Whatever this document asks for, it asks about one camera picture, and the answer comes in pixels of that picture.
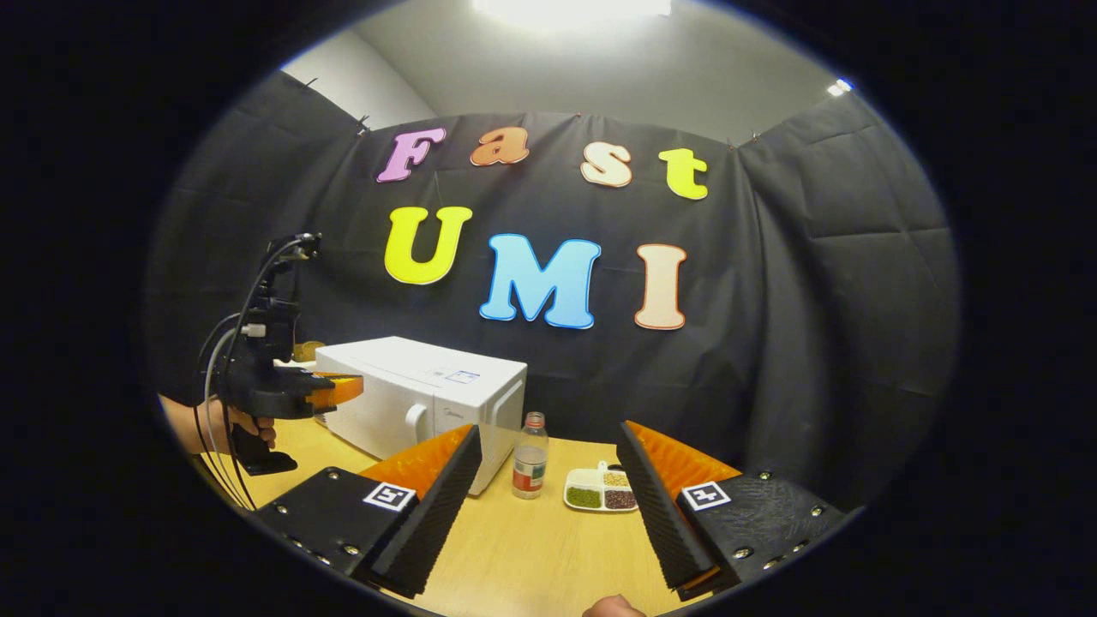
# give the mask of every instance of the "yellow object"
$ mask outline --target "yellow object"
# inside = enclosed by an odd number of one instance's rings
[[[324,344],[319,340],[306,340],[305,343],[298,343],[293,346],[293,361],[294,362],[314,362],[316,361],[316,349],[324,347]]]
[[[693,171],[708,171],[709,164],[693,158],[693,150],[678,148],[659,153],[659,160],[667,161],[667,186],[676,195],[686,199],[704,199],[709,194],[706,187],[693,182]]]
[[[397,281],[416,285],[430,284],[448,274],[453,267],[461,225],[473,217],[473,211],[446,206],[439,210],[436,216],[442,222],[442,228],[438,233],[434,257],[420,263],[411,259],[411,245],[419,223],[427,218],[427,211],[415,206],[397,207],[388,215],[393,229],[388,233],[388,244],[385,246],[385,270]]]

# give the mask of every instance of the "hand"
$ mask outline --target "hand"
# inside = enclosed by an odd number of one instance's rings
[[[220,401],[216,399],[210,401],[210,414],[213,416],[212,425],[206,420],[205,404],[202,403],[199,405],[199,424],[202,426],[201,438],[199,437],[197,429],[194,427],[194,411],[191,407],[182,403],[177,403],[163,395],[160,395],[160,404],[163,406],[169,423],[176,429],[179,440],[182,441],[188,452],[197,455],[206,449],[213,450],[213,444],[210,444],[211,429],[217,445],[217,451],[225,453],[229,451],[228,439],[225,436],[225,412]],[[267,441],[268,447],[272,450],[274,449],[274,438],[278,437],[278,434],[274,431],[273,419],[263,417],[256,418],[252,422],[251,416],[239,410],[229,407],[228,422],[230,424],[238,424],[248,433],[261,437],[263,441]],[[205,440],[205,448],[202,445],[203,440]]]
[[[629,604],[623,595],[603,597],[593,606],[583,612],[583,617],[645,617]]]

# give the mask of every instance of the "light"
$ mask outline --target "light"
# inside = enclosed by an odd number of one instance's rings
[[[853,87],[850,86],[848,81],[839,79],[838,81],[835,81],[833,86],[827,87],[826,91],[829,92],[832,97],[840,97],[852,89]]]
[[[670,0],[473,0],[473,8],[511,22],[544,25],[669,15]]]

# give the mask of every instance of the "white microwave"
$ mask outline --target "white microwave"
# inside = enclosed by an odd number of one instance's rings
[[[315,371],[361,374],[360,396],[325,414],[328,429],[378,459],[466,424],[478,424],[478,495],[522,427],[523,362],[391,336],[316,349]]]

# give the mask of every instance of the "black curtain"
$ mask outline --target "black curtain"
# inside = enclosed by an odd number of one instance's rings
[[[402,133],[445,139],[399,182],[378,183]],[[530,155],[473,166],[485,133],[521,126]],[[898,136],[855,96],[828,100],[730,150],[672,128],[556,113],[471,114],[360,134],[354,120],[284,74],[214,126],[173,184],[155,238],[145,326],[161,391],[197,396],[194,357],[239,308],[267,242],[324,234],[294,281],[299,339],[398,335],[529,363],[528,411],[556,437],[612,440],[633,419],[740,468],[793,478],[839,507],[864,503],[932,420],[951,371],[958,266],[941,204]],[[632,154],[621,189],[586,181],[584,146]],[[708,164],[703,200],[676,195],[659,152]],[[409,285],[385,270],[389,213],[430,214],[412,256],[429,259],[434,213],[464,206],[449,274]],[[483,318],[495,234],[527,236],[542,266],[561,243],[600,245],[595,325]],[[686,325],[633,322],[642,244],[689,255]]]

